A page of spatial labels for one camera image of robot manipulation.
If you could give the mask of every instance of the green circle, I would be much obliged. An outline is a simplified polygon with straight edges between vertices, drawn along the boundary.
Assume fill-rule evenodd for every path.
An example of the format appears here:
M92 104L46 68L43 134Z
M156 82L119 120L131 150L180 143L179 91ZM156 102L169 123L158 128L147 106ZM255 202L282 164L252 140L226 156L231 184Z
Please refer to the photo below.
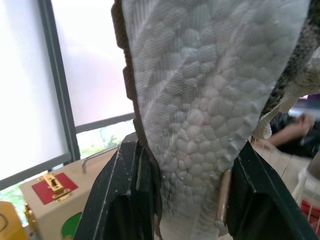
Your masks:
M70 217L62 226L62 238L65 238L68 235L71 235L72 238L75 235L77 226L79 224L82 212L77 213L76 215Z

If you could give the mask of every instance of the brass latch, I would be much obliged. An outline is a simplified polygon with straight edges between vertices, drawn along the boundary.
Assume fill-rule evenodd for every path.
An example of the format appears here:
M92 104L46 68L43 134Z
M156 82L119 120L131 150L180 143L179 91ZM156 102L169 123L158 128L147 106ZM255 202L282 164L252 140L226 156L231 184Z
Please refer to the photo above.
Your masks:
M67 199L71 196L71 190L69 188L64 188L64 186L59 182L52 172L48 172L43 176L39 177L37 181L45 180L52 191L55 193L52 198L60 203L62 200Z
M37 233L37 229L38 229L37 221L36 221L36 218L31 210L30 206L27 203L24 204L23 213L25 215L25 218L28 221L31 234L35 235Z

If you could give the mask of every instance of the red square panel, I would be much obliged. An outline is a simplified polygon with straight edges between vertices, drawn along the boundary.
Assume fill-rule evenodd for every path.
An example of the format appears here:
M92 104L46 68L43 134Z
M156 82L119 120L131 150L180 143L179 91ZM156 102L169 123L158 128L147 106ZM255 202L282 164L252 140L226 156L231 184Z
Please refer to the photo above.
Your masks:
M55 175L55 177L56 179L58 179L58 181L62 184L62 186L65 189L70 189L71 191L73 191L78 188L78 186L73 181L71 181L71 179L64 173L59 173ZM45 180L32 185L32 188L44 205L54 201L53 195L55 195L55 193L54 191L52 191L52 189Z

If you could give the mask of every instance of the white shoe sole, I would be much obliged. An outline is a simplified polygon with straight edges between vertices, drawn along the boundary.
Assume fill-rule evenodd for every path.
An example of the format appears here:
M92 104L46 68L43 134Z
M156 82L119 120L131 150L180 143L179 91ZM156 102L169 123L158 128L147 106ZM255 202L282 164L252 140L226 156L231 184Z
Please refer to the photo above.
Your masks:
M216 240L221 175L255 129L297 44L309 1L116 5L137 134L160 168L162 238Z

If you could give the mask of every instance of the white curtain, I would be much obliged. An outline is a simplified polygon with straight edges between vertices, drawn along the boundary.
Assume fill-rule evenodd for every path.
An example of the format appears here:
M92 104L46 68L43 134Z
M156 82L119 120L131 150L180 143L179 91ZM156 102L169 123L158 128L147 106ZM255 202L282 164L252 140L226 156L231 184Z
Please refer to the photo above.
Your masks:
M133 112L111 17L113 2L52 1L76 126Z
M68 152L36 0L0 1L0 180Z

